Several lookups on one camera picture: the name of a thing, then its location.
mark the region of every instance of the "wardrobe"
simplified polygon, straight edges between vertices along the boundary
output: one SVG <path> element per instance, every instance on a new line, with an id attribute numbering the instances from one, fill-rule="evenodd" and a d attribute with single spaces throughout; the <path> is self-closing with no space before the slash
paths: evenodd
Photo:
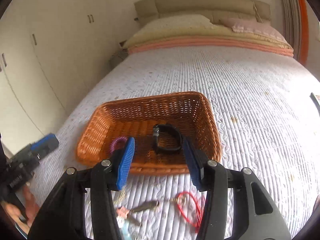
<path id="1" fill-rule="evenodd" d="M 105 0 L 12 0 L 0 19 L 0 133 L 13 154 L 57 130 L 110 71 Z"/>

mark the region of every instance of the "quilted bedspread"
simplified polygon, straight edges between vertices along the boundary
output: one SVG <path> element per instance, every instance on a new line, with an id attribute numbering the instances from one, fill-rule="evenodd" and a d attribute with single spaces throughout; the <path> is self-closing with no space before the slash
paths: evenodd
<path id="1" fill-rule="evenodd" d="M 75 160 L 79 136 L 95 108 L 116 99 L 178 91 L 199 91 L 209 100 L 222 145 L 224 167 L 250 167 L 278 206 L 292 237 L 311 215 L 320 193 L 320 117 L 309 95 L 320 83 L 291 57 L 251 49 L 199 46 L 150 50 L 130 55 L 82 100 L 60 131 L 57 150 L 36 170 L 31 190 L 41 205 L 67 167 L 86 167 Z M 168 202 L 181 191 L 198 199 L 190 176 L 128 178 L 128 209 L 160 200 L 155 210 L 137 214 L 144 223 L 129 224 L 137 239 L 195 239 L 176 207 Z M 228 195 L 226 234 L 232 233 L 233 198 Z M 188 216 L 194 216 L 189 204 Z M 93 238 L 90 194 L 85 197 L 87 235 Z"/>

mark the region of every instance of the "orange curtain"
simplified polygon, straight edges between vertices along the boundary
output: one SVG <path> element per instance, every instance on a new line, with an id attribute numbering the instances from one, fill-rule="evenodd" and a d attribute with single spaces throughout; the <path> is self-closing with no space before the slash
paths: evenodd
<path id="1" fill-rule="evenodd" d="M 309 51 L 309 24 L 305 0 L 299 0 L 299 5 L 301 12 L 301 50 L 298 61 L 301 63 L 301 65 L 305 66 Z"/>

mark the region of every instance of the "red string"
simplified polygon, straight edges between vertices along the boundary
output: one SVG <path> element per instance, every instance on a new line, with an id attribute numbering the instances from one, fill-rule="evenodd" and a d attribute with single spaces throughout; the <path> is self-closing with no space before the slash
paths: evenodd
<path id="1" fill-rule="evenodd" d="M 199 206 L 198 200 L 188 191 L 183 191 L 181 193 L 179 193 L 177 195 L 177 198 L 181 198 L 183 195 L 189 195 L 192 200 L 194 201 L 195 205 L 196 205 L 196 217 L 197 217 L 197 221 L 196 222 L 192 222 L 187 216 L 186 214 L 183 212 L 182 210 L 182 205 L 181 203 L 177 203 L 177 207 L 181 213 L 181 215 L 183 216 L 183 218 L 186 220 L 186 222 L 190 225 L 192 225 L 193 227 L 195 227 L 196 229 L 196 233 L 199 232 L 200 229 L 200 224 L 201 224 L 201 220 L 202 220 L 202 215 L 203 215 L 203 211 L 201 211 L 201 207 Z"/>

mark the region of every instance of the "pink blanket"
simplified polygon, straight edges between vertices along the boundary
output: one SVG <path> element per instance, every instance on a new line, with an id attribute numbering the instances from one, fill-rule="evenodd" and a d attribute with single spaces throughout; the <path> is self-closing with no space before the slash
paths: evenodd
<path id="1" fill-rule="evenodd" d="M 229 40 L 216 37 L 174 37 L 166 41 L 155 41 L 153 43 L 142 44 L 140 46 L 134 46 L 129 48 L 129 54 L 147 51 L 151 49 L 172 48 L 180 46 L 228 46 L 228 47 L 241 47 L 246 49 L 257 49 L 265 52 L 273 52 L 285 56 L 293 57 L 293 49 L 282 49 L 279 47 L 267 46 L 256 44 L 247 41 Z"/>

